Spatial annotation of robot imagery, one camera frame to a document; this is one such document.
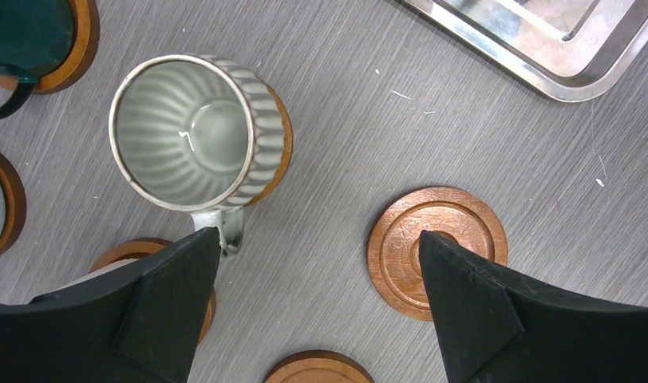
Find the metal tray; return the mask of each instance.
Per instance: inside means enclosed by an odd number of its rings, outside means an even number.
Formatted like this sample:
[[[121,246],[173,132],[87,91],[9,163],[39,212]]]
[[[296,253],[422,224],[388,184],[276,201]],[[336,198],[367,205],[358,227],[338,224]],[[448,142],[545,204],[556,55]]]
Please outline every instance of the metal tray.
[[[564,102],[605,93],[648,41],[648,0],[400,1]]]

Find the teal cup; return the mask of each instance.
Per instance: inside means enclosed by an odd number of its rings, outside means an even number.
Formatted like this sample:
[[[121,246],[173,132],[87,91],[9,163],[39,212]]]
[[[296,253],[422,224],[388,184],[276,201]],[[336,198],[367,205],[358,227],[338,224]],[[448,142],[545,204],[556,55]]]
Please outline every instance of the teal cup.
[[[18,79],[0,119],[23,106],[40,77],[61,66],[75,33],[67,0],[0,0],[0,75]]]

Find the wooden coaster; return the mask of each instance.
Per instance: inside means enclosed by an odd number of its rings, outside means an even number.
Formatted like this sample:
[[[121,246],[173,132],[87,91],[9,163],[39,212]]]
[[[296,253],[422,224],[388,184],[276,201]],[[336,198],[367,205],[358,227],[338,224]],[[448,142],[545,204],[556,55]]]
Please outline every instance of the wooden coaster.
[[[101,28],[95,0],[69,0],[75,17],[75,42],[61,66],[46,74],[35,87],[36,94],[49,94],[68,88],[79,80],[91,66],[98,50]],[[0,76],[0,86],[14,90],[17,80]]]
[[[395,310],[432,321],[418,259],[421,231],[436,231],[503,266],[508,240],[486,203],[455,188],[424,188],[404,195],[381,215],[369,237],[371,281]]]
[[[0,185],[5,196],[5,225],[0,235],[0,254],[13,245],[26,222],[26,192],[16,169],[0,153]]]
[[[277,109],[282,114],[282,123],[284,124],[284,153],[282,153],[282,161],[279,163],[277,172],[275,172],[275,177],[265,187],[265,189],[261,191],[259,195],[257,195],[251,201],[249,201],[249,203],[247,203],[247,206],[259,202],[261,199],[270,194],[277,187],[277,185],[279,185],[279,183],[282,181],[282,178],[284,178],[284,175],[286,175],[286,170],[289,168],[289,164],[291,163],[291,153],[294,150],[294,130],[291,128],[289,113],[286,111],[286,107],[284,106],[282,99],[279,98],[277,93],[268,84],[265,84],[265,86],[277,101]]]
[[[279,362],[266,383],[373,383],[356,361],[330,351],[305,351]]]
[[[157,238],[136,239],[122,243],[121,245],[117,245],[112,249],[106,251],[101,257],[99,257],[89,270],[89,273],[100,270],[103,267],[108,266],[110,263],[114,263],[122,259],[141,259],[143,257],[147,257],[148,255],[154,254],[171,244],[171,242],[165,239]],[[200,339],[199,341],[197,341],[197,345],[202,343],[204,337],[207,336],[209,328],[214,322],[215,311],[216,292],[212,291],[211,297],[209,298],[209,304],[207,305],[207,313],[204,315],[202,331],[200,332]]]

